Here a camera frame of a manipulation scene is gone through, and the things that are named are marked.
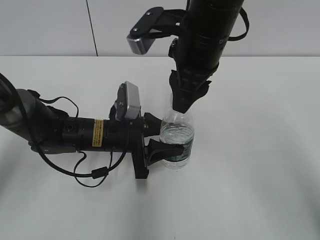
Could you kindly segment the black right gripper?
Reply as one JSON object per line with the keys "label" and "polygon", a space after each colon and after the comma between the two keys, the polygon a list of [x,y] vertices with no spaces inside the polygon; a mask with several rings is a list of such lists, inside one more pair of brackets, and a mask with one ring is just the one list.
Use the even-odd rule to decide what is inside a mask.
{"label": "black right gripper", "polygon": [[168,56],[175,62],[176,70],[171,70],[169,85],[172,93],[172,108],[186,113],[200,98],[204,97],[210,87],[209,78],[218,70],[220,62],[214,67],[201,68],[185,66],[178,61],[178,38],[174,38],[168,50]]}

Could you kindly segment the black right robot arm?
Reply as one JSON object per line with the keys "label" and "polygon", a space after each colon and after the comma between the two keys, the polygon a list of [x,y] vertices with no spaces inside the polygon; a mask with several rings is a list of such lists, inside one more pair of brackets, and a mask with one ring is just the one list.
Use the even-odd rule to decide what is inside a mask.
{"label": "black right robot arm", "polygon": [[209,78],[217,71],[228,41],[243,39],[243,33],[231,37],[231,31],[241,15],[248,16],[242,0],[192,0],[180,22],[181,35],[169,49],[175,61],[169,84],[172,90],[172,108],[186,113],[192,104],[204,97],[210,85]]}

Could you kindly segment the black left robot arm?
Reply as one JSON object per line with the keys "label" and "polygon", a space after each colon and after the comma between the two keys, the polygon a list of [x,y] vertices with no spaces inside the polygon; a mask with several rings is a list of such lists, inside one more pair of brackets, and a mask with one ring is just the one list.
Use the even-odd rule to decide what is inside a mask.
{"label": "black left robot arm", "polygon": [[131,154],[137,179],[146,179],[149,166],[183,153],[182,144],[154,140],[160,134],[161,120],[151,113],[141,114],[139,89],[129,81],[122,83],[108,119],[70,116],[54,108],[30,89],[17,89],[5,77],[0,78],[0,124],[25,139],[30,148],[55,170],[74,178],[106,177],[115,165],[90,173],[65,170],[49,160],[49,155],[87,152]]}

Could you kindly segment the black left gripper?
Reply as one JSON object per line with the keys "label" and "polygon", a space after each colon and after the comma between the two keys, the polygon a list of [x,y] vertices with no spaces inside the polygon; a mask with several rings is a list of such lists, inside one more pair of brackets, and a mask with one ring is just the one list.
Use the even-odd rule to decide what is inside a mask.
{"label": "black left gripper", "polygon": [[184,151],[182,144],[169,144],[150,139],[147,145],[147,160],[144,137],[160,135],[162,120],[145,112],[135,119],[121,121],[109,119],[103,121],[103,148],[106,152],[121,153],[119,159],[112,164],[109,171],[115,170],[124,160],[127,153],[131,154],[134,176],[138,180],[148,178],[151,166],[161,160],[180,156]]}

